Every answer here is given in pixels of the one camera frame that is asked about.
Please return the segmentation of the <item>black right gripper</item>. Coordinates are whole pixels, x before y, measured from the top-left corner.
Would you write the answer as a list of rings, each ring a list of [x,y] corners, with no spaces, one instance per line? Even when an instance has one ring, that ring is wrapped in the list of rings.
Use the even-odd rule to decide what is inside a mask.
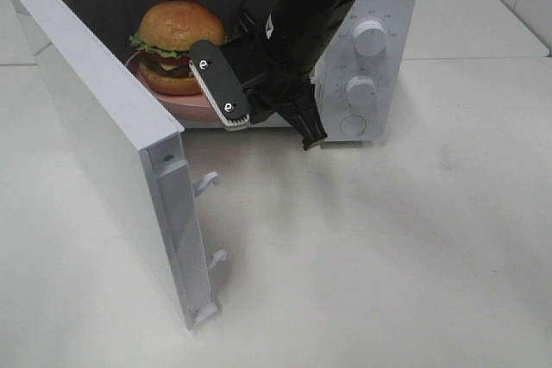
[[[190,69],[223,127],[263,122],[278,104],[305,151],[322,143],[326,132],[310,74],[354,2],[275,0],[263,22],[221,49],[207,40],[193,43]]]

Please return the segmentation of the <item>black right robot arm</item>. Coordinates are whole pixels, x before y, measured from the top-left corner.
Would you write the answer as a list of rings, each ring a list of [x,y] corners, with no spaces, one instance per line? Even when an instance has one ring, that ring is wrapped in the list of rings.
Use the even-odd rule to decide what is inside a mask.
[[[241,129],[277,113],[304,149],[325,140],[310,74],[354,1],[275,0],[263,22],[239,11],[242,33],[229,42],[195,42],[190,68],[222,125]]]

